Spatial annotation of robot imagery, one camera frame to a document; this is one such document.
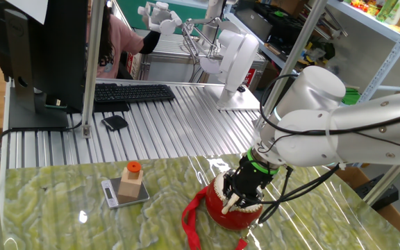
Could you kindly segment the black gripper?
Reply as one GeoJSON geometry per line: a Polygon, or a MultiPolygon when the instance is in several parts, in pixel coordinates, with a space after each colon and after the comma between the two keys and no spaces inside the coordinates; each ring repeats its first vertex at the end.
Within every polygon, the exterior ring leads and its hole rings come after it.
{"type": "Polygon", "coordinates": [[[234,173],[234,170],[228,170],[223,175],[224,205],[229,202],[233,205],[238,200],[234,188],[248,201],[249,205],[259,204],[264,199],[263,189],[271,183],[276,170],[267,169],[265,163],[241,160],[235,176],[234,173]]]}

